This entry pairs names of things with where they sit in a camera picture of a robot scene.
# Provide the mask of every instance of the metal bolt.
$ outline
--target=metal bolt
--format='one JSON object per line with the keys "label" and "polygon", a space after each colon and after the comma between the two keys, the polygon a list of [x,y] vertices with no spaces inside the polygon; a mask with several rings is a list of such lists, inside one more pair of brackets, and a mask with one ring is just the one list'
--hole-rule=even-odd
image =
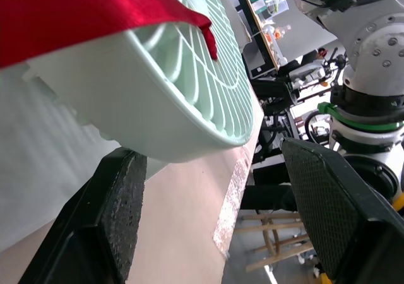
{"label": "metal bolt", "polygon": [[368,32],[374,32],[374,31],[376,30],[376,24],[374,24],[374,23],[370,24],[370,25],[366,28],[366,30],[367,30]]}
{"label": "metal bolt", "polygon": [[388,60],[383,61],[383,67],[388,68],[391,65],[391,62]]}
{"label": "metal bolt", "polygon": [[388,42],[387,42],[387,44],[390,45],[390,46],[394,46],[394,45],[396,45],[397,43],[398,43],[397,38],[390,38],[390,39],[388,40]]}
{"label": "metal bolt", "polygon": [[375,49],[372,53],[373,56],[377,57],[378,55],[381,54],[381,51],[379,49]]}

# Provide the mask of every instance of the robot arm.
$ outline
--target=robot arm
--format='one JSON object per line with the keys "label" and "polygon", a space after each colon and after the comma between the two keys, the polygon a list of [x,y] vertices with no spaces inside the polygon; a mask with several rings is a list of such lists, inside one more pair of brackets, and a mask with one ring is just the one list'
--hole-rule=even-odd
{"label": "robot arm", "polygon": [[349,65],[334,86],[330,148],[387,200],[400,196],[404,151],[404,0],[296,0],[301,12],[335,34]]}

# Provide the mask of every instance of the red strap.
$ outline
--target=red strap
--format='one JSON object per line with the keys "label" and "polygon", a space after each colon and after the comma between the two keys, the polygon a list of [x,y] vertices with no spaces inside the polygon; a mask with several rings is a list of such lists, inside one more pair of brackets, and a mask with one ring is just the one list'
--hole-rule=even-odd
{"label": "red strap", "polygon": [[69,45],[163,22],[199,27],[211,58],[217,60],[211,21],[178,0],[0,0],[0,68]]}

